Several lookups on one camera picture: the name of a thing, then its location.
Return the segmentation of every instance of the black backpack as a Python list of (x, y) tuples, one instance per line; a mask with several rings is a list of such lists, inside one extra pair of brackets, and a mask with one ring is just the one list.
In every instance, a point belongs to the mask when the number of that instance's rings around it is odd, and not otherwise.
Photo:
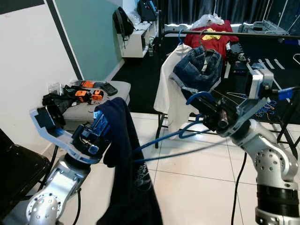
[(156, 21), (156, 11), (153, 7), (154, 4), (152, 1), (140, 0), (137, 3), (137, 12), (142, 21)]
[(135, 27), (122, 7), (119, 7), (116, 11), (114, 11), (112, 19), (114, 21), (117, 33), (122, 35), (125, 45), (125, 36), (132, 34)]

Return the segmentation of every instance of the white tile floor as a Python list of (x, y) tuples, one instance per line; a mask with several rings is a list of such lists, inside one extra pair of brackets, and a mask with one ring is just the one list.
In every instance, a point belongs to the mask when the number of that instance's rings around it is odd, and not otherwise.
[[(132, 113), (140, 144), (154, 140), (158, 116)], [(300, 126), (288, 127), (294, 139)], [(162, 129), (160, 136), (167, 134)], [(208, 146), (222, 141), (216, 135), (196, 135), (188, 139), (164, 140), (143, 150), (145, 158), (165, 156)], [(244, 152), (230, 139), (209, 150), (180, 157), (148, 162), (148, 169), (162, 212), (164, 225), (219, 225), (230, 224), (234, 185), (240, 171)], [(78, 225), (91, 225), (103, 215), (109, 204), (114, 169), (99, 163), (82, 185), (82, 207)], [(236, 225), (254, 225), (256, 207), (256, 171), (248, 158), (240, 179), (235, 212)], [(60, 221), (72, 224), (77, 211), (77, 196), (67, 203)]]

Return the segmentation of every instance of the black floor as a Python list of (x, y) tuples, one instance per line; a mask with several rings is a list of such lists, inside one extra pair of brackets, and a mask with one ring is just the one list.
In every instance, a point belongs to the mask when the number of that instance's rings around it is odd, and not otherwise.
[[(168, 37), (165, 45), (165, 53), (171, 52), (178, 44), (177, 37)], [(252, 62), (257, 62), (258, 59), (267, 58), (271, 61), (275, 69), (271, 70), (274, 73), (276, 81), (281, 88), (300, 85), (300, 65), (293, 59), (295, 53), (300, 53), (299, 45), (284, 45), (280, 44), (277, 39), (262, 39), (262, 38), (240, 38), (244, 52), (251, 58)], [(280, 69), (274, 62), (278, 59), (285, 67), (285, 70)], [(131, 84), (129, 109), (136, 113), (157, 113), (153, 109), (156, 92), (159, 83), (159, 58), (158, 54), (154, 53), (152, 57), (146, 54), (143, 59), (127, 59), (124, 66), (119, 70), (113, 80), (125, 81)], [(221, 93), (226, 95), (227, 91), (240, 91), (244, 85), (243, 77), (229, 78), (226, 82), (217, 88)], [(281, 116), (288, 105), (287, 101), (278, 101), (275, 107), (275, 114), (269, 115), (272, 121), (278, 122), (277, 117)], [(255, 117), (260, 121), (269, 121), (266, 116), (262, 118)], [(292, 123), (300, 124), (300, 112), (295, 113)]]

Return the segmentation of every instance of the red shirt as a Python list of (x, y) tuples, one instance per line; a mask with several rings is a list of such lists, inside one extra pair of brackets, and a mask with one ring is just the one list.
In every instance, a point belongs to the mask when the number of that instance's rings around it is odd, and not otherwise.
[[(212, 28), (215, 31), (226, 31), (226, 32), (232, 32), (232, 28), (230, 26), (230, 22), (229, 20), (224, 20), (224, 24), (223, 25), (218, 25), (213, 23), (211, 26), (208, 27), (198, 27), (192, 30), (207, 30), (208, 28)], [(200, 46), (199, 43), (199, 34), (187, 34), (187, 36), (184, 39), (184, 43), (188, 46), (191, 46), (192, 48), (196, 48)], [(221, 36), (221, 38), (219, 40), (217, 39), (211, 39), (211, 40), (202, 40), (201, 42), (203, 44), (203, 46), (205, 47), (205, 49), (214, 49), (216, 50), (218, 53), (220, 53), (222, 55), (223, 58), (223, 63), (226, 60), (226, 43), (228, 41), (231, 42), (237, 42), (239, 41), (239, 38), (237, 36)]]

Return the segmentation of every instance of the curtain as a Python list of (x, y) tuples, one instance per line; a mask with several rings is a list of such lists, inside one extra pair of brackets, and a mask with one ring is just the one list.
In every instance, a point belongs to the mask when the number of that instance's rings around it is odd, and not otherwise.
[[(203, 14), (214, 12), (215, 0), (161, 0), (165, 23), (192, 24)], [(231, 23), (253, 23), (263, 19), (268, 0), (217, 0), (216, 13)]]

